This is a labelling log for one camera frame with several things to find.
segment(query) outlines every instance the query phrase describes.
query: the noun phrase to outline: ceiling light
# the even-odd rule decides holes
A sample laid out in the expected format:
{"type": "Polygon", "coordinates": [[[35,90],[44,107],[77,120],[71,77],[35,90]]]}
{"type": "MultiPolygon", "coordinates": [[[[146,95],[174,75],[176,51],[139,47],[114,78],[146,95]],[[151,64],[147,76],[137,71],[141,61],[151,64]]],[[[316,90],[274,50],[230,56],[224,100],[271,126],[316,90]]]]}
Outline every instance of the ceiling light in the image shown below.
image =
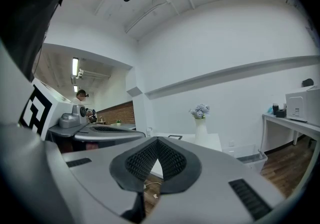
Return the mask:
{"type": "Polygon", "coordinates": [[[78,58],[72,59],[72,75],[76,76],[78,73],[78,58]]]}

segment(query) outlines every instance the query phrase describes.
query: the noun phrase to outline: black baseboard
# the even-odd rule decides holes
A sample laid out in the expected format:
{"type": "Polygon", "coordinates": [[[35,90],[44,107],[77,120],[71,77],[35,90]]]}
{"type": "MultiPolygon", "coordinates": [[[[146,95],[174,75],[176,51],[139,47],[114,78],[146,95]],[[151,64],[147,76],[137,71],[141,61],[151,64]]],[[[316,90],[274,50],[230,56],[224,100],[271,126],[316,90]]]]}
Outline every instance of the black baseboard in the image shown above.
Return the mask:
{"type": "MultiPolygon", "coordinates": [[[[303,139],[304,137],[306,137],[306,135],[302,134],[301,136],[298,137],[298,140],[297,140],[297,141],[300,141],[300,140],[303,139]]],[[[268,150],[268,151],[266,151],[266,152],[264,152],[264,153],[265,153],[266,155],[268,155],[268,154],[277,152],[277,151],[279,151],[279,150],[283,150],[284,148],[286,148],[286,147],[288,147],[288,146],[290,146],[290,145],[292,145],[292,141],[290,141],[290,142],[288,142],[288,143],[286,143],[286,144],[284,144],[284,145],[282,145],[282,146],[279,146],[279,147],[276,147],[276,148],[274,148],[274,149],[268,150]]]]}

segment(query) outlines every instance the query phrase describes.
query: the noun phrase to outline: white appliance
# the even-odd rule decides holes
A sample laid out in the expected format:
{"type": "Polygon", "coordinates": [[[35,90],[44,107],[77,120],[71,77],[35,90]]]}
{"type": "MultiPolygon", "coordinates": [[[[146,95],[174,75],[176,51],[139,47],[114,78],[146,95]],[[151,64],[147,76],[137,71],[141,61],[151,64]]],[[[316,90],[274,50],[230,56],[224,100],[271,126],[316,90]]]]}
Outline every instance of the white appliance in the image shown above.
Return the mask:
{"type": "Polygon", "coordinates": [[[287,93],[286,116],[320,127],[320,88],[316,85],[287,93]]]}

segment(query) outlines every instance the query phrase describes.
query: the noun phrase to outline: black sleeve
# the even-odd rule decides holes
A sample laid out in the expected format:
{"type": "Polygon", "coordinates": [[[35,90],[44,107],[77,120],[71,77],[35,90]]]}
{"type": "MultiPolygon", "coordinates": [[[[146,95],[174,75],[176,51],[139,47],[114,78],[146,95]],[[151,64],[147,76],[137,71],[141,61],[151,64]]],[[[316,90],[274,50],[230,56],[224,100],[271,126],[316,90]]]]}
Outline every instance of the black sleeve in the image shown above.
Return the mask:
{"type": "Polygon", "coordinates": [[[0,38],[27,79],[56,6],[62,0],[1,0],[0,38]]]}

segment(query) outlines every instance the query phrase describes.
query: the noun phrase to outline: white vase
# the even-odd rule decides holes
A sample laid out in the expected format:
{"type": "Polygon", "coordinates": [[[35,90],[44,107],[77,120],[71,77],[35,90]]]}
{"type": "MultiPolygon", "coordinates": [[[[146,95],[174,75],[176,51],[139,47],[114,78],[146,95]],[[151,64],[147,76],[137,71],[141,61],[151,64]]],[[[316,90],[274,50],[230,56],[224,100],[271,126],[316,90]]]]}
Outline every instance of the white vase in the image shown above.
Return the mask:
{"type": "Polygon", "coordinates": [[[206,119],[194,119],[195,121],[195,140],[194,144],[203,145],[208,139],[206,119]]]}

